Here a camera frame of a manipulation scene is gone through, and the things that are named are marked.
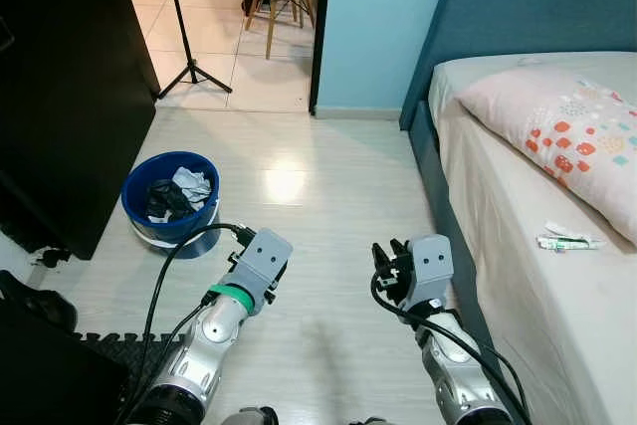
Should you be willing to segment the pink patterned pillow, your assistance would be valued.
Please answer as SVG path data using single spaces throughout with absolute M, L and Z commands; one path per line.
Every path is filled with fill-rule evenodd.
M 556 183 L 637 239 L 637 106 L 576 72 L 510 69 L 454 96 Z

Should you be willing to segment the white crumpled cloth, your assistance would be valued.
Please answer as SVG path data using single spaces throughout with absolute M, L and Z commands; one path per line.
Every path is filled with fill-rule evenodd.
M 213 182 L 205 173 L 196 173 L 185 166 L 177 167 L 171 180 L 194 211 L 201 210 L 213 193 Z

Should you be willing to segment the black crumpled cloth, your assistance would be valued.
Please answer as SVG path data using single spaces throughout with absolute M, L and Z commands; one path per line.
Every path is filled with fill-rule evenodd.
M 159 179 L 147 188 L 145 216 L 150 222 L 186 219 L 200 210 L 171 179 Z

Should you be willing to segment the mattress with white sheet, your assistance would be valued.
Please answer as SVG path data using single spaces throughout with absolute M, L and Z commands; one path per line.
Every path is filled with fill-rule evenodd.
M 637 425 L 637 251 L 604 216 L 455 101 L 510 69 L 576 72 L 637 106 L 633 52 L 460 58 L 434 67 L 424 102 L 475 265 L 492 344 L 522 375 L 535 425 Z M 545 222 L 604 240 L 551 251 Z

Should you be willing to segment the blue plastic bucket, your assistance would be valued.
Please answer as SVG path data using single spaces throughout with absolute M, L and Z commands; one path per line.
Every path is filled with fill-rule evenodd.
M 150 222 L 145 216 L 147 188 L 155 180 L 171 179 L 177 167 L 185 166 L 196 173 L 205 173 L 213 182 L 213 193 L 206 205 L 195 215 L 169 222 Z M 169 151 L 151 156 L 137 165 L 124 180 L 121 190 L 121 205 L 131 222 L 133 234 L 142 244 L 156 253 L 169 253 L 182 240 L 190 239 L 177 254 L 179 260 L 192 260 L 215 246 L 219 238 L 218 230 L 201 231 L 219 219 L 220 174 L 214 162 L 200 153 Z

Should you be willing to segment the white green tube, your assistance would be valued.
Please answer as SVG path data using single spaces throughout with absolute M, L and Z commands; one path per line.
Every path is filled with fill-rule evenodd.
M 599 251 L 605 246 L 604 240 L 576 237 L 558 237 L 558 235 L 540 235 L 536 237 L 538 246 L 547 251 Z

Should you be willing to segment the black hard case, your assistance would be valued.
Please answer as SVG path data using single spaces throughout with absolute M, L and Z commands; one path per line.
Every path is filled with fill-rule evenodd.
M 114 425 L 128 373 L 76 324 L 63 295 L 0 270 L 0 425 Z

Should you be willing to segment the black tripod stand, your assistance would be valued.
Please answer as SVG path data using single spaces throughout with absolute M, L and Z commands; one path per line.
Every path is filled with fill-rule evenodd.
M 185 15 L 183 15 L 181 2 L 179 2 L 179 0 L 172 0 L 172 2 L 174 15 L 177 17 L 179 38 L 182 40 L 183 55 L 185 55 L 186 65 L 178 72 L 176 78 L 174 78 L 167 87 L 164 87 L 158 94 L 156 94 L 156 98 L 159 101 L 160 99 L 167 98 L 169 93 L 171 93 L 179 83 L 182 83 L 185 78 L 188 78 L 188 83 L 192 85 L 197 85 L 201 83 L 201 81 L 209 81 L 209 83 L 213 84 L 214 87 L 222 89 L 224 93 L 231 94 L 233 89 L 229 87 L 229 85 L 224 84 L 223 81 L 215 79 L 213 75 L 209 74 L 209 72 L 206 72 L 197 66 L 194 52 L 191 51 L 190 38 L 188 38 L 187 28 L 185 25 Z

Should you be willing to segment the black door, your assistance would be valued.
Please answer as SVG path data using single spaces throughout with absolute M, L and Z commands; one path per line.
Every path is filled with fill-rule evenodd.
M 0 0 L 0 224 L 90 260 L 159 92 L 132 0 Z

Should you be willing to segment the teal bed frame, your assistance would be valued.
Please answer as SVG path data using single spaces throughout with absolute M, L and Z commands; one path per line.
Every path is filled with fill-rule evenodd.
M 409 108 L 410 121 L 404 121 L 420 178 L 426 189 L 429 211 L 432 212 L 434 230 L 450 239 L 455 253 L 454 278 L 452 288 L 456 295 L 456 310 L 459 311 L 465 329 L 483 347 L 482 356 L 496 367 L 502 376 L 501 363 L 491 353 L 492 340 L 487 322 L 478 302 L 475 288 L 475 265 L 472 252 L 466 244 L 458 216 L 452 210 L 449 197 L 449 183 L 443 174 L 438 137 L 427 102 L 418 101 Z

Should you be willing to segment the black door frame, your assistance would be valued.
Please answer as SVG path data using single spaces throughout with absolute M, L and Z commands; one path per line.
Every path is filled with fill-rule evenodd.
M 324 29 L 326 29 L 328 0 L 315 0 L 315 42 L 313 46 L 313 68 L 311 69 L 311 86 L 307 111 L 310 116 L 316 116 L 316 106 L 319 100 L 319 85 L 321 85 L 322 57 L 324 47 Z

